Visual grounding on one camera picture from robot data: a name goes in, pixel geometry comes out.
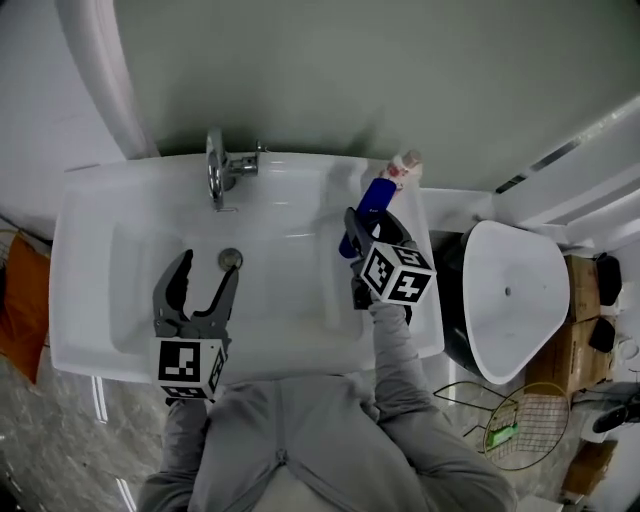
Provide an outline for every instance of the person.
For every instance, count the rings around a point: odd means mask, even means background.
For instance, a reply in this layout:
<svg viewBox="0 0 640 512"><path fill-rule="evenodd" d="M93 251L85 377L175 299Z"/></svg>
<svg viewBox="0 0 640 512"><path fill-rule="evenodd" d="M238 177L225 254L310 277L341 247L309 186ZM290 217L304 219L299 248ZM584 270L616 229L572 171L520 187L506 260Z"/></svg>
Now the person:
<svg viewBox="0 0 640 512"><path fill-rule="evenodd" d="M340 375L236 384L209 413L176 401L139 512L515 510L513 488L434 405L404 308L369 311L375 408Z"/></svg>

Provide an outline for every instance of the marble floor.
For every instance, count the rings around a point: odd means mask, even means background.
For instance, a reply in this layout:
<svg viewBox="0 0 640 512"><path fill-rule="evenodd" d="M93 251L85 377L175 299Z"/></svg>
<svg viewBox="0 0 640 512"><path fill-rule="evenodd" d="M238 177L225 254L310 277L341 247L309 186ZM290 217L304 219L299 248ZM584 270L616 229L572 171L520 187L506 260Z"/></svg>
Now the marble floor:
<svg viewBox="0 0 640 512"><path fill-rule="evenodd" d="M424 360L423 366L433 389L478 380L444 354ZM521 383L515 379L494 389L506 394ZM492 399L473 393L465 398ZM461 434L488 420L483 411L440 402ZM37 387L0 358L0 481L14 487L27 511L130 512L143 479L158 467L166 411L162 395L151 386L58 372L49 348ZM582 421L579 414L571 415L562 441L542 462L505 473L520 496L557 497Z"/></svg>

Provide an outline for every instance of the green wall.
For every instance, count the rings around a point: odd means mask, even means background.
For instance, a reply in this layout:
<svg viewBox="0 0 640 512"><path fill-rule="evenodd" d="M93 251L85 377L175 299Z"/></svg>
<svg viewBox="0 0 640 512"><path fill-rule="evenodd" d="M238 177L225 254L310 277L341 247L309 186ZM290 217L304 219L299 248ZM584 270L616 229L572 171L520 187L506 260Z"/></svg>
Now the green wall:
<svg viewBox="0 0 640 512"><path fill-rule="evenodd" d="M386 158L491 190L640 92L633 0L116 0L162 154Z"/></svg>

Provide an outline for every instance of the faucet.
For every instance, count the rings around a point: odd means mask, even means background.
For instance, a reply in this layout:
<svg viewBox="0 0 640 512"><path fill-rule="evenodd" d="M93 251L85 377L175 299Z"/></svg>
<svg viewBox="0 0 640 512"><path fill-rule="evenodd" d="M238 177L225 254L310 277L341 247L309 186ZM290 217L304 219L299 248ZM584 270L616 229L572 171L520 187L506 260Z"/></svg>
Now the faucet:
<svg viewBox="0 0 640 512"><path fill-rule="evenodd" d="M213 209L217 212L233 212L236 208L225 208L224 192L236 184L240 176L258 174L258 155L262 151L260 141L256 142L256 151L251 156L231 159L222 144L220 128L211 128L207 133L207 181L209 195L213 200Z"/></svg>

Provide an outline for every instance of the gray sleeve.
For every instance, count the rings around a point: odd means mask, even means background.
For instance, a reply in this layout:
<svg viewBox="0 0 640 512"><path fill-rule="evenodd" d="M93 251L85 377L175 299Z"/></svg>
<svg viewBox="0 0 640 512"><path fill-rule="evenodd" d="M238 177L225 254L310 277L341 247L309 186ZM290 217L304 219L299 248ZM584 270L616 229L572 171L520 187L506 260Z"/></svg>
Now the gray sleeve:
<svg viewBox="0 0 640 512"><path fill-rule="evenodd" d="M452 432L432 403L400 306L374 302L376 405L380 427L416 470L433 510L514 511L513 488L499 471Z"/></svg>
<svg viewBox="0 0 640 512"><path fill-rule="evenodd" d="M171 405L160 471L145 480L138 498L139 512L187 510L207 426L207 410L202 400L178 400Z"/></svg>

